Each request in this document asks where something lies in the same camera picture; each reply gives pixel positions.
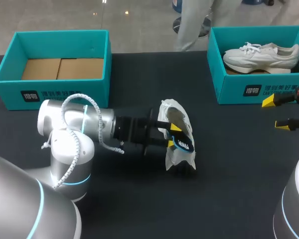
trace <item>logo on box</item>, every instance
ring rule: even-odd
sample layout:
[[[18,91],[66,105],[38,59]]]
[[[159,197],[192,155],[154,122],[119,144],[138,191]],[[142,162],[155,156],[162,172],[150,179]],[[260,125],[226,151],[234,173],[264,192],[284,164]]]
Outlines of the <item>logo on box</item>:
[[[244,96],[258,96],[261,90],[261,85],[246,85]]]
[[[21,91],[21,94],[25,102],[40,102],[37,91]]]

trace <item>shoelace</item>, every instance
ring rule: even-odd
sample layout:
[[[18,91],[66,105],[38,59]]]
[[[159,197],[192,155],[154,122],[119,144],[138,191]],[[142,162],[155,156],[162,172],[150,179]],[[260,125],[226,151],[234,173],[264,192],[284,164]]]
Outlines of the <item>shoelace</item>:
[[[261,47],[261,45],[259,44],[251,44],[249,42],[246,42],[247,45],[244,45],[243,47],[239,47],[240,50],[244,51],[245,55],[246,54],[250,54],[251,53],[255,53],[255,51],[260,52],[259,47]]]

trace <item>robotic arm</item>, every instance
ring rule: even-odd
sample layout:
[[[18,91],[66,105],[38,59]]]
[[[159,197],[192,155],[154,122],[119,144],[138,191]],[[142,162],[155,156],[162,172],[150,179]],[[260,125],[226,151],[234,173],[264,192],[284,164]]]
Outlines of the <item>robotic arm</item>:
[[[262,107],[280,106],[294,101],[299,104],[299,87],[293,94],[271,95],[263,101]],[[296,130],[299,128],[299,119],[276,121],[275,127]],[[299,239],[299,161],[276,207],[273,231],[276,239]]]

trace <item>shoe sole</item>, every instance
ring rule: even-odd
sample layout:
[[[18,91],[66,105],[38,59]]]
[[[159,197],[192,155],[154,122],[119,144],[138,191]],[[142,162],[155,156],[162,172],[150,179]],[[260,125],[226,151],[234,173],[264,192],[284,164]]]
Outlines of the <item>shoe sole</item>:
[[[261,67],[261,68],[246,68],[246,67],[240,67],[240,66],[233,66],[231,64],[228,64],[224,61],[224,63],[231,69],[233,69],[234,71],[243,73],[243,74],[248,74],[251,73],[252,71],[256,71],[256,70],[263,70],[263,71],[267,71],[268,73],[271,74],[287,74],[287,73],[291,73],[291,69],[284,69],[284,68],[273,68],[273,67]]]

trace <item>white cable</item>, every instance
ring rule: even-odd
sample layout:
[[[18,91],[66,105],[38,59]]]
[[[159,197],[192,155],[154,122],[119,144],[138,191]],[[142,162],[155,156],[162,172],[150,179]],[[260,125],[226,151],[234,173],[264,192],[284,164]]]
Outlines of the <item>white cable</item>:
[[[85,94],[73,94],[70,95],[68,98],[65,99],[65,101],[63,102],[62,106],[61,106],[61,120],[63,123],[63,128],[66,129],[69,134],[73,137],[74,141],[75,141],[75,155],[73,157],[73,161],[69,167],[69,169],[65,172],[65,174],[63,175],[63,177],[53,186],[53,189],[58,188],[60,185],[62,185],[62,183],[64,183],[64,181],[70,176],[70,174],[72,173],[78,159],[80,156],[80,141],[78,139],[78,136],[75,134],[75,132],[73,130],[71,130],[71,128],[68,126],[68,124],[65,121],[65,108],[67,106],[67,104],[70,102],[70,100],[75,99],[75,98],[83,98],[86,99],[88,102],[90,102],[93,107],[96,110],[97,116],[98,116],[98,120],[99,120],[99,143],[100,145],[102,145],[103,147],[105,147],[106,149],[109,149],[111,151],[115,151],[121,154],[124,154],[124,151],[120,148],[116,148],[116,147],[110,147],[108,145],[106,145],[103,142],[103,135],[102,135],[102,129],[103,129],[103,120],[102,120],[102,114],[101,114],[101,110],[99,108],[99,106],[96,104],[96,102],[89,96],[85,95]],[[49,140],[51,139],[51,135],[52,132],[50,133],[49,139],[46,143],[44,143],[44,145],[42,146],[42,148],[45,147],[49,147]]]

